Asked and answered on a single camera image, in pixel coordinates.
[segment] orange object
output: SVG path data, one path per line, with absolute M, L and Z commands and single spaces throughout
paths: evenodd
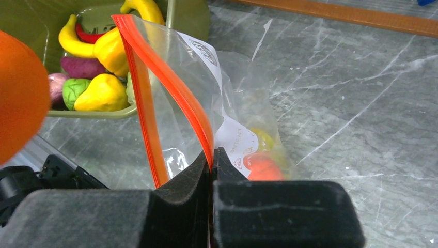
M 246 155 L 243 158 L 243 164 L 251 171 L 248 176 L 250 181 L 282 181 L 285 179 L 280 168 L 268 153 L 256 152 Z
M 28 46 L 0 30 L 0 167 L 38 132 L 50 109 L 49 79 Z

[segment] olive green bin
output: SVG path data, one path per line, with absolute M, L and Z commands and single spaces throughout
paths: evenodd
M 166 26 L 201 40 L 207 40 L 210 11 L 206 0 L 155 0 Z M 86 32 L 101 33 L 114 25 L 112 14 L 120 14 L 123 0 L 2 0 L 0 30 L 16 37 L 35 51 L 48 73 L 61 72 L 65 51 L 58 34 L 71 14 L 80 15 Z M 50 110 L 48 116 L 121 119 L 137 114 L 131 105 L 114 112 Z

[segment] plastic zipper bag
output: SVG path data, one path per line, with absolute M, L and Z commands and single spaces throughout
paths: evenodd
M 237 53 L 134 15 L 114 15 L 156 187 L 223 147 L 249 180 L 291 178 L 262 70 Z

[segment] black mechanical part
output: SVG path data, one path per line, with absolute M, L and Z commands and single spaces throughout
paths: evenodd
M 211 177 L 202 153 L 157 190 L 40 190 L 0 247 L 207 247 Z
M 154 191 L 33 192 L 10 219 L 0 247 L 208 247 L 208 231 L 219 248 L 364 247 L 354 207 L 339 184 L 251 182 L 222 148 L 214 162 L 213 183 L 201 153 Z
M 56 155 L 49 155 L 40 173 L 28 166 L 0 169 L 0 225 L 4 227 L 18 204 L 42 189 L 107 189 L 80 167 L 72 168 Z
M 213 183 L 218 248 L 362 248 L 365 237 L 344 188 L 329 181 Z

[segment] marble countertop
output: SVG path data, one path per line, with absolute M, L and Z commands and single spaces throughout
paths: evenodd
M 211 12 L 218 51 L 265 64 L 295 177 L 343 185 L 367 247 L 438 247 L 438 40 L 223 1 Z M 153 187 L 136 117 L 48 118 L 40 135 L 110 188 Z

